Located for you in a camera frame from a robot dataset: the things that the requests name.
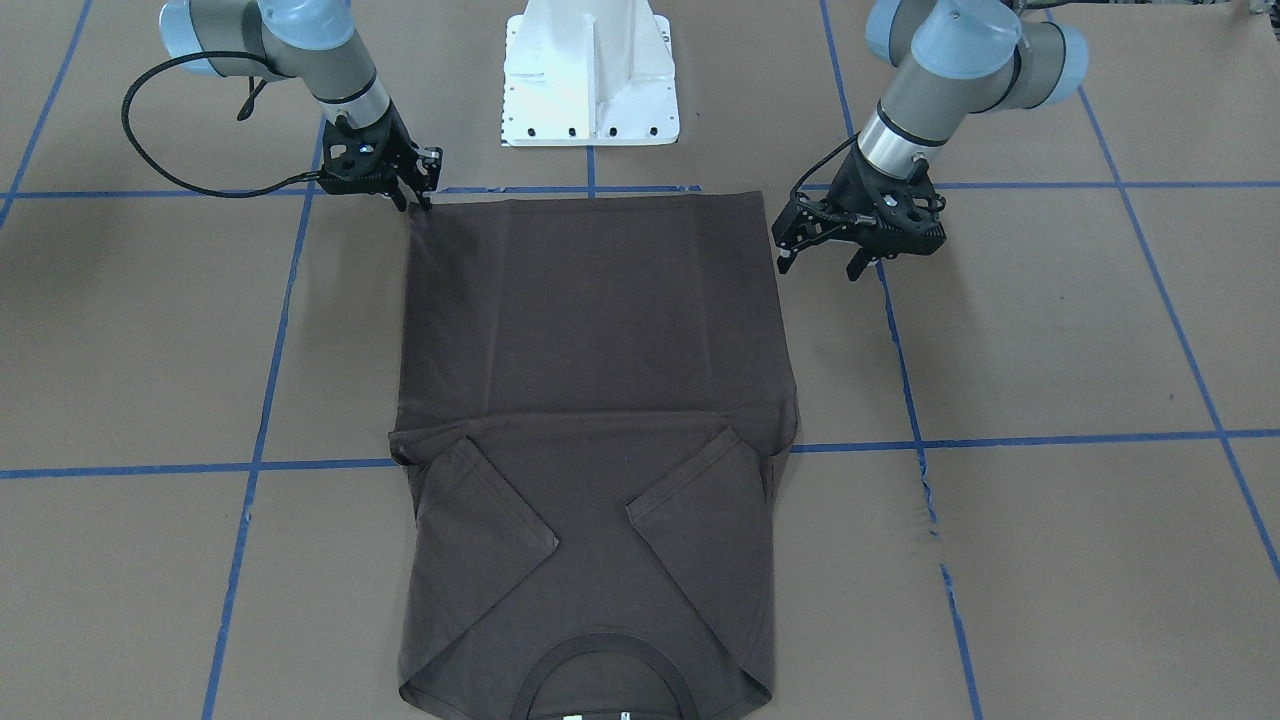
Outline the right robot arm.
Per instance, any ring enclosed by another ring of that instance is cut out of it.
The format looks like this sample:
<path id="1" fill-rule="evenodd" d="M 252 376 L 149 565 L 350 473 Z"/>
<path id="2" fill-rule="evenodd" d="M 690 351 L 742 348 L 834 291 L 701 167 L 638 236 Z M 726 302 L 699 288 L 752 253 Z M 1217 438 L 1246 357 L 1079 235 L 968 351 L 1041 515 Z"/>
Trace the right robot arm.
<path id="1" fill-rule="evenodd" d="M 250 79 L 247 118 L 261 90 L 301 79 L 323 109 L 324 159 L 316 170 L 269 186 L 316 182 L 330 195 L 389 197 L 430 208 L 443 163 L 439 147 L 411 140 L 343 1 L 168 1 L 159 28 L 164 68 Z"/>

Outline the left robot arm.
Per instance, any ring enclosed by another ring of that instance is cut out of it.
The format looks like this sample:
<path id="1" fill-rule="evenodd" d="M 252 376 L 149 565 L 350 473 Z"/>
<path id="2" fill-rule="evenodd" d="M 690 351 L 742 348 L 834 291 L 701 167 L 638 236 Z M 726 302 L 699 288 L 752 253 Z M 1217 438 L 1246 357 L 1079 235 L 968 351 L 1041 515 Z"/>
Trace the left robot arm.
<path id="1" fill-rule="evenodd" d="M 840 165 L 826 195 L 791 188 L 771 227 L 780 273 L 827 242 L 855 246 L 850 281 L 876 263 L 936 252 L 946 201 L 929 173 L 961 123 L 1060 102 L 1089 65 L 1079 29 L 1025 20 L 1006 1 L 878 1 L 865 41 L 893 78 L 869 119 L 829 154 Z"/>

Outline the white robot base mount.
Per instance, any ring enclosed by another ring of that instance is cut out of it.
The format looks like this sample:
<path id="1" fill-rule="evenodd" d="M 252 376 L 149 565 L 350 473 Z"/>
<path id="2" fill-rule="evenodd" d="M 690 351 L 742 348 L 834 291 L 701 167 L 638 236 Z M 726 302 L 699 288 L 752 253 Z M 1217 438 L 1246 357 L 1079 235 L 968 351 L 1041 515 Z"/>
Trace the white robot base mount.
<path id="1" fill-rule="evenodd" d="M 672 28 L 649 1 L 530 1 L 504 40 L 504 146 L 678 141 Z"/>

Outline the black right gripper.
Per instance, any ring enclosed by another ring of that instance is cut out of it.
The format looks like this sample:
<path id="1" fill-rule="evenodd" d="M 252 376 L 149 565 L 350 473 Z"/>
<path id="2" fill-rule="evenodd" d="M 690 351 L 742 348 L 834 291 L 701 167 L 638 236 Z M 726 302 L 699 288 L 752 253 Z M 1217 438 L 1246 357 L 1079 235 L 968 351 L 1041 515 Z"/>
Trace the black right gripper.
<path id="1" fill-rule="evenodd" d="M 442 177 L 443 150 L 416 146 L 396 108 L 364 128 L 346 119 L 326 120 L 323 143 L 317 183 L 324 192 L 380 193 L 404 213 L 410 202 L 402 188 L 407 187 L 422 211 L 431 209 L 430 193 Z"/>

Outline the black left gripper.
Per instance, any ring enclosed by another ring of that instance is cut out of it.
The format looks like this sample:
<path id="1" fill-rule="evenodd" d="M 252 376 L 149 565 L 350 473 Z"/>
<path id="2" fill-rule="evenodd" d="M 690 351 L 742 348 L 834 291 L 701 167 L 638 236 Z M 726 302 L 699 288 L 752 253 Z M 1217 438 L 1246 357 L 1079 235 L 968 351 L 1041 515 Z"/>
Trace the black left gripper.
<path id="1" fill-rule="evenodd" d="M 846 265 L 849 282 L 882 258 L 936 252 L 947 238 L 941 220 L 946 200 L 932 184 L 927 159 L 915 158 L 908 163 L 908 177 L 897 178 L 872 165 L 860 150 L 850 151 L 829 187 L 829 201 L 792 191 L 773 220 L 777 272 L 787 274 L 801 251 L 831 240 L 859 246 Z"/>

